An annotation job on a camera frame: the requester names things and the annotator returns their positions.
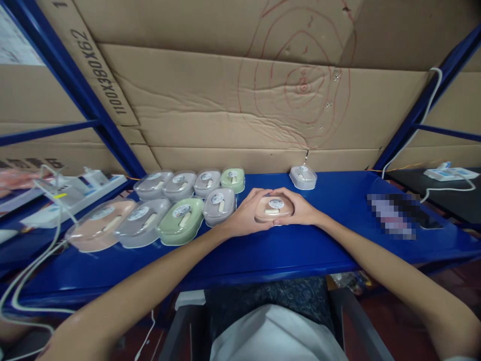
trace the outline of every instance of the patterned fabric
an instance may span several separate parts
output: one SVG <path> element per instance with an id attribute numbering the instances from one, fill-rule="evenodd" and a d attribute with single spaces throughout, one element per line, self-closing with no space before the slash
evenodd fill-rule
<path id="1" fill-rule="evenodd" d="M 308 277 L 205 290 L 214 341 L 238 319 L 265 304 L 294 311 L 334 333 L 326 279 Z"/>

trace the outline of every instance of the white cloth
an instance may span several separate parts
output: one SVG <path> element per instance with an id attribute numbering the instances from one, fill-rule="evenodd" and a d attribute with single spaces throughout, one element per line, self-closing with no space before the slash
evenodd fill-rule
<path id="1" fill-rule="evenodd" d="M 234 322 L 212 344 L 214 361 L 348 361 L 330 330 L 267 304 Z"/>

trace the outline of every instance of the green plastic container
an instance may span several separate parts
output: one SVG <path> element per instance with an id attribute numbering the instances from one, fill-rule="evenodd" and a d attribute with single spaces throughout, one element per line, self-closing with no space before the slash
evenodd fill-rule
<path id="1" fill-rule="evenodd" d="M 204 219 L 203 205 L 200 198 L 187 198 L 174 204 L 157 227 L 162 244 L 182 246 L 192 241 Z"/>
<path id="2" fill-rule="evenodd" d="M 242 168 L 229 168 L 222 172 L 220 184 L 225 188 L 231 188 L 235 194 L 240 193 L 246 187 L 246 175 Z"/>

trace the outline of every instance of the hand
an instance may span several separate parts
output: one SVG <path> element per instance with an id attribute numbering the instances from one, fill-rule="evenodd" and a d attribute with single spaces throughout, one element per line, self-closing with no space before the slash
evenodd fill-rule
<path id="1" fill-rule="evenodd" d="M 273 227 L 273 222 L 258 223 L 254 219 L 257 204 L 262 197 L 270 192 L 272 192 L 272 190 L 253 188 L 246 199 L 244 199 L 241 205 L 237 208 L 237 211 L 215 228 L 222 228 L 229 237 L 239 237 L 259 231 L 265 231 Z"/>
<path id="2" fill-rule="evenodd" d="M 287 188 L 279 188 L 271 192 L 271 196 L 286 196 L 294 204 L 294 214 L 290 217 L 277 218 L 276 225 L 302 224 L 320 226 L 329 216 L 315 209 L 304 197 Z"/>

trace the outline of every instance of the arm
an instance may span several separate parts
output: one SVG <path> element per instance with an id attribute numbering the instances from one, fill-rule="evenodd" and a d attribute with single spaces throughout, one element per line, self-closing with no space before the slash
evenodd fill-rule
<path id="1" fill-rule="evenodd" d="M 284 194 L 295 207 L 292 217 L 278 219 L 275 224 L 316 225 L 328 233 L 361 268 L 420 317 L 441 359 L 479 356 L 481 322 L 458 298 L 383 247 L 318 211 L 301 195 L 285 188 L 272 194 Z"/>
<path id="2" fill-rule="evenodd" d="M 231 237 L 267 230 L 254 211 L 271 190 L 253 189 L 224 223 L 134 273 L 65 320 L 53 335 L 42 361 L 106 360 L 115 342 L 162 301 L 210 251 Z"/>

